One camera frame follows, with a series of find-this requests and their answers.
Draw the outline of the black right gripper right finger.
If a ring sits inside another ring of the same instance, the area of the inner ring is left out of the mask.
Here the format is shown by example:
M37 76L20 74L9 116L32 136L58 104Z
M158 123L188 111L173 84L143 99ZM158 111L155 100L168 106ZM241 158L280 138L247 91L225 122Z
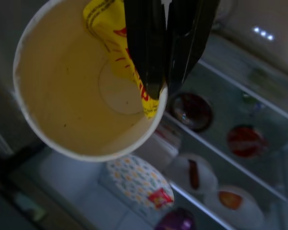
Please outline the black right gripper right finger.
M220 1L173 0L167 26L167 86L180 89L202 56Z

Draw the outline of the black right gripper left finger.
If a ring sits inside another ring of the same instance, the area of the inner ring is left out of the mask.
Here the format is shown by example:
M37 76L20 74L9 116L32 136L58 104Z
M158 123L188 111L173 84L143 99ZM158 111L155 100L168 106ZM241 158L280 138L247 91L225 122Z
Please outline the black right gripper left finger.
M127 43L147 94L159 99L168 74L168 5L161 0L125 0Z

